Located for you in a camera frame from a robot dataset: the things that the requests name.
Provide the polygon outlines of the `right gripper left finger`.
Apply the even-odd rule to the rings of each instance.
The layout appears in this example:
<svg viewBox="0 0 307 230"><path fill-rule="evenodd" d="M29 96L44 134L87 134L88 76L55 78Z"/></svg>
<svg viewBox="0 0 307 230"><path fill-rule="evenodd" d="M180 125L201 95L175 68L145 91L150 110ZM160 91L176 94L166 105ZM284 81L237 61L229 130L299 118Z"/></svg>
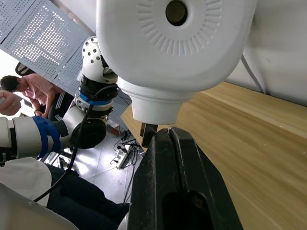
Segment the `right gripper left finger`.
<svg viewBox="0 0 307 230"><path fill-rule="evenodd" d="M173 217L169 201L177 183L174 145L168 129L161 129L134 175L128 229L166 230Z"/></svg>

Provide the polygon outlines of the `person's bare hand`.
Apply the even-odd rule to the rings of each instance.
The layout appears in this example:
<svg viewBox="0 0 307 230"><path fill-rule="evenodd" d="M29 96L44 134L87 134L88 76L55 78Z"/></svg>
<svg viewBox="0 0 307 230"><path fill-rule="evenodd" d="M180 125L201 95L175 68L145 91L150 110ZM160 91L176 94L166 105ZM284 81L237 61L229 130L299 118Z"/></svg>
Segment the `person's bare hand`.
<svg viewBox="0 0 307 230"><path fill-rule="evenodd" d="M13 116L21 109L20 99L12 92L0 91L0 114Z"/></svg>

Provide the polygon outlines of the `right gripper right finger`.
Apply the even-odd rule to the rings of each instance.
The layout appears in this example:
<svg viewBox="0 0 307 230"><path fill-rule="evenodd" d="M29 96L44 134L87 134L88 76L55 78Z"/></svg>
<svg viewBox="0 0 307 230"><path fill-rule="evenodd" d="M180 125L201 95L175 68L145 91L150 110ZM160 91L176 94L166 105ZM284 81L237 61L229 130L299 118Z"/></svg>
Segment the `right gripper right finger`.
<svg viewBox="0 0 307 230"><path fill-rule="evenodd" d="M219 170L202 152L192 135L171 127L180 182L192 203L205 211L206 224L213 230L243 229Z"/></svg>

